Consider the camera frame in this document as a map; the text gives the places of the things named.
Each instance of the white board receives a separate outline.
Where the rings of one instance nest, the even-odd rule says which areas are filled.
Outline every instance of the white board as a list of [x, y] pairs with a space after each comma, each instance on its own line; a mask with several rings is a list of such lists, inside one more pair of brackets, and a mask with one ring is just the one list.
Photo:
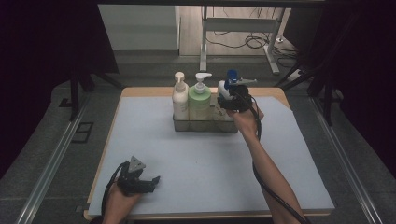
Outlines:
[[[292, 111], [273, 97], [256, 100], [265, 115], [262, 145], [301, 207], [334, 209]], [[133, 155], [147, 165], [140, 179], [161, 176], [133, 215], [268, 212], [241, 133], [175, 132], [172, 113], [171, 97], [121, 98], [89, 215], [100, 215], [109, 178]]]

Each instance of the blue bottle cap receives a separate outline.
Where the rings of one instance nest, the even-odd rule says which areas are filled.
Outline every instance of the blue bottle cap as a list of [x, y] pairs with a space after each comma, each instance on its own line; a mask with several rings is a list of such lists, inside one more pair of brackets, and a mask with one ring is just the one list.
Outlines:
[[238, 74], [237, 74], [236, 70], [234, 70], [234, 69], [228, 70], [227, 78], [228, 78], [229, 82], [236, 83], [236, 81], [238, 80]]

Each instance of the forearm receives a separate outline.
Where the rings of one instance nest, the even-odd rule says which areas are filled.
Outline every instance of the forearm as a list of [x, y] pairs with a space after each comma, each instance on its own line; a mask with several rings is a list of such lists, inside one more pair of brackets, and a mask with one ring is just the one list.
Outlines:
[[[292, 188], [264, 150], [258, 137], [253, 133], [242, 134], [247, 142], [254, 165], [262, 181], [303, 217], [303, 212]], [[298, 223], [298, 221], [270, 195], [264, 193], [264, 196], [275, 223]]]

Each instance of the table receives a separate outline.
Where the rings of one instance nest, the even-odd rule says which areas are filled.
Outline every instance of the table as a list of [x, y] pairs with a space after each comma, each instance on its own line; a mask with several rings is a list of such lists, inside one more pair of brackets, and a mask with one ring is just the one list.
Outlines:
[[281, 8], [280, 15], [276, 20], [273, 19], [246, 19], [246, 18], [208, 18], [207, 6], [204, 6], [204, 15], [202, 17], [202, 42], [200, 55], [200, 71], [206, 72], [206, 32], [222, 31], [222, 32], [253, 32], [253, 33], [271, 33], [268, 46], [265, 45], [264, 52], [271, 66], [274, 75], [279, 75], [279, 68], [272, 51], [274, 49], [275, 40], [282, 23], [285, 8]]
[[[290, 182], [303, 211], [307, 216], [329, 215], [334, 209], [332, 200], [284, 92], [279, 88], [251, 88], [250, 93], [266, 115], [262, 121], [263, 139], [277, 139], [262, 140], [262, 144]], [[129, 218], [271, 216], [251, 170], [251, 157], [242, 135], [176, 133], [171, 119], [171, 95], [172, 88], [124, 89], [92, 184], [87, 201], [90, 209], [84, 212], [85, 218], [100, 214], [106, 182], [117, 166], [132, 155], [147, 165], [141, 179], [155, 175], [162, 178], [155, 191], [143, 197]], [[202, 139], [205, 141], [201, 141], [200, 146], [194, 144]]]

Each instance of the metal frame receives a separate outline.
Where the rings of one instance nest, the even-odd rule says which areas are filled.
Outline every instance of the metal frame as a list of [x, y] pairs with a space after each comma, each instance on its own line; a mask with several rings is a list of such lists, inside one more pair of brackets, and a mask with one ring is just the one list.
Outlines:
[[274, 75], [279, 75], [279, 68], [277, 67], [272, 50], [274, 49], [277, 33], [279, 32], [282, 23], [285, 8], [282, 8], [280, 15], [276, 20], [269, 19], [229, 19], [229, 18], [208, 18], [207, 6], [204, 6], [204, 15], [202, 18], [202, 43], [200, 56], [200, 71], [206, 72], [206, 32], [208, 31], [223, 31], [223, 32], [255, 32], [255, 33], [272, 33], [270, 43], [264, 46], [265, 55]]
[[318, 120], [323, 128], [323, 131], [326, 133], [332, 144], [332, 148], [334, 149], [334, 153], [340, 163], [341, 168], [344, 171], [344, 174], [346, 175], [346, 179], [348, 180], [350, 187], [352, 187], [356, 198], [361, 204], [361, 210], [363, 210], [363, 213], [364, 215], [366, 215], [366, 218], [370, 224], [382, 224], [383, 222], [377, 212], [375, 204], [373, 203], [373, 200], [367, 192], [367, 189], [361, 183], [361, 180], [359, 179], [355, 169], [353, 168], [353, 165], [350, 162], [346, 151], [341, 145], [337, 134], [335, 133], [332, 126], [330, 126], [326, 122], [326, 119], [321, 116], [323, 108], [321, 107], [318, 98], [311, 97], [310, 100], [315, 108]]
[[41, 173], [41, 176], [35, 183], [35, 187], [23, 206], [16, 223], [21, 224], [33, 222], [35, 214], [37, 213], [38, 208], [40, 207], [40, 204], [42, 203], [44, 196], [50, 187], [53, 177], [55, 177], [58, 167], [64, 158], [64, 153], [66, 152], [73, 138], [73, 134], [75, 133], [78, 124], [85, 113], [89, 101], [90, 94], [88, 93], [82, 101], [81, 109], [76, 114], [76, 118], [74, 120], [70, 120], [67, 129], [64, 131], [64, 135], [58, 143], [58, 146], [53, 151], [46, 167], [44, 168], [44, 171]]

